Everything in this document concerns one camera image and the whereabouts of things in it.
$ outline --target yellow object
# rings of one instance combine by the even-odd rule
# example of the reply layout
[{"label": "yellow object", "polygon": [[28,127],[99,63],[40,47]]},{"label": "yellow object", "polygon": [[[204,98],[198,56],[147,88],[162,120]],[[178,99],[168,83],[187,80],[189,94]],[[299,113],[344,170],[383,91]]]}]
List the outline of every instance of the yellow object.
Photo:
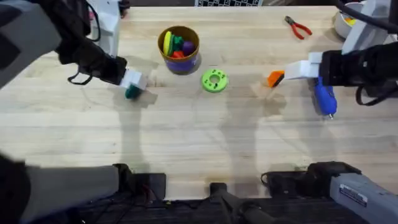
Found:
[{"label": "yellow object", "polygon": [[356,22],[356,19],[352,19],[352,18],[345,18],[344,19],[350,26],[353,26]]},{"label": "yellow object", "polygon": [[166,32],[166,35],[164,36],[164,41],[163,41],[163,53],[168,54],[169,49],[170,49],[170,40],[172,38],[172,33],[170,31]]}]

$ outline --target pliers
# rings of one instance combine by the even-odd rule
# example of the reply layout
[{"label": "pliers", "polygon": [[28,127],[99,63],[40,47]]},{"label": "pliers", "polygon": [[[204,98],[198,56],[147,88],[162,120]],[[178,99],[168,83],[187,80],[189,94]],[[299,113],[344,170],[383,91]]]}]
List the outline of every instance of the pliers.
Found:
[{"label": "pliers", "polygon": [[289,16],[285,16],[285,21],[292,27],[294,35],[296,35],[296,37],[299,38],[300,40],[303,40],[304,37],[301,34],[299,34],[299,32],[297,31],[297,28],[300,28],[300,29],[304,30],[306,33],[308,33],[309,35],[312,35],[312,32],[308,27],[294,22],[294,20],[292,18],[290,18]]}]

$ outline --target blue object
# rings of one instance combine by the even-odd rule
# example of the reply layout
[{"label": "blue object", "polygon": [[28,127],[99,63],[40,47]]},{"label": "blue object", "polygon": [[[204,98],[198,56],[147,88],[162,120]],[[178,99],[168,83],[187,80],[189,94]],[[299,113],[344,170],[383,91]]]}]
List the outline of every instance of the blue object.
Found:
[{"label": "blue object", "polygon": [[333,87],[324,86],[322,77],[318,77],[315,79],[314,93],[322,114],[333,118],[333,115],[337,112],[337,101]]}]

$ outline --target white label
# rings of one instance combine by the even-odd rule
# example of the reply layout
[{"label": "white label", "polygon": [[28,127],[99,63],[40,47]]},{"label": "white label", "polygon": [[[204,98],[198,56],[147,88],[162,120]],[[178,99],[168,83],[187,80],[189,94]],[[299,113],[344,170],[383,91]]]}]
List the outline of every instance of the white label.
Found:
[{"label": "white label", "polygon": [[367,196],[357,192],[355,189],[348,187],[347,185],[340,184],[340,193],[359,203],[360,205],[366,207],[368,204]]}]

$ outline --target purple toy piece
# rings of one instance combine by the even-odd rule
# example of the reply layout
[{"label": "purple toy piece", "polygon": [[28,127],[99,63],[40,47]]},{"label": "purple toy piece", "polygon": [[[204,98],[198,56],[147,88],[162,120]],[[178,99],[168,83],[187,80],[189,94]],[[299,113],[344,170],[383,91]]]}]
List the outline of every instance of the purple toy piece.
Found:
[{"label": "purple toy piece", "polygon": [[182,51],[186,57],[194,53],[195,50],[195,45],[192,42],[184,41],[184,44],[182,45]]}]

